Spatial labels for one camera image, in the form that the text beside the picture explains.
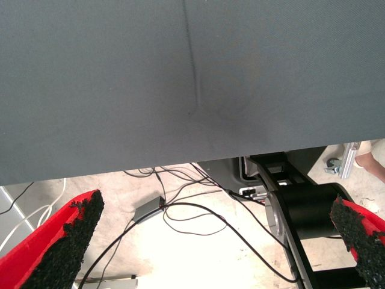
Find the floor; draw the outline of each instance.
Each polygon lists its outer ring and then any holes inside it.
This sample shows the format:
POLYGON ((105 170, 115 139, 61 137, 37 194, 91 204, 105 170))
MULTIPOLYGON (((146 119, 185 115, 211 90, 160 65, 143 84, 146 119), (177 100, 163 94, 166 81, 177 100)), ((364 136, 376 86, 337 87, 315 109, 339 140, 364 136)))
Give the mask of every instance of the floor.
MULTIPOLYGON (((385 165, 385 154, 381 154, 385 152, 385 140, 374 143, 373 154, 385 165)), ((357 168, 353 168, 347 180, 324 173, 326 160, 330 157, 340 157, 342 152, 341 145, 329 146, 311 169, 309 176, 318 183, 341 183, 357 203, 385 218, 385 199, 382 197, 385 185, 381 181, 357 168)), ((199 178, 189 164, 169 167, 179 167, 189 175, 199 178)), ((167 172, 161 173, 161 178, 166 188, 167 198, 173 197, 176 190, 185 183, 167 172)), ((11 185, 7 186, 7 190, 16 197, 25 186, 26 184, 11 185)), ((18 204, 27 215, 36 208, 52 202, 60 194, 62 186, 62 179, 36 182, 26 195, 20 198, 18 204)), ((162 194, 161 185, 155 176, 133 178, 123 172, 80 176, 67 179, 65 193, 55 209, 57 210, 74 196, 95 188, 99 188, 102 192, 105 209, 85 254, 78 278, 83 276, 107 244, 121 233, 127 221, 134 215, 134 209, 162 194)), ((211 190, 210 187, 196 184, 184 189, 181 196, 211 190)), ((189 201, 205 205, 221 214, 270 264, 285 276, 290 276, 282 248, 258 227, 243 207, 225 193, 220 191, 205 194, 191 198, 189 201)), ((247 205, 266 225, 263 207, 256 204, 247 205)), ((199 209, 180 206, 170 208, 169 213, 177 218, 187 218, 201 212, 199 209)), ((31 218, 34 226, 39 216, 31 218)), ((204 234, 219 230, 223 226, 213 216, 204 216, 188 222, 170 222, 177 229, 204 234)), ((355 264, 340 240, 319 238, 304 240, 303 244, 315 270, 348 267, 355 264)), ((100 276, 110 254, 96 266, 91 277, 100 276)), ((231 230, 225 229, 207 237, 180 234, 172 231, 163 222, 161 214, 138 225, 123 239, 106 271, 107 277, 128 277, 133 274, 138 276, 139 289, 294 288, 292 284, 271 273, 231 230)))

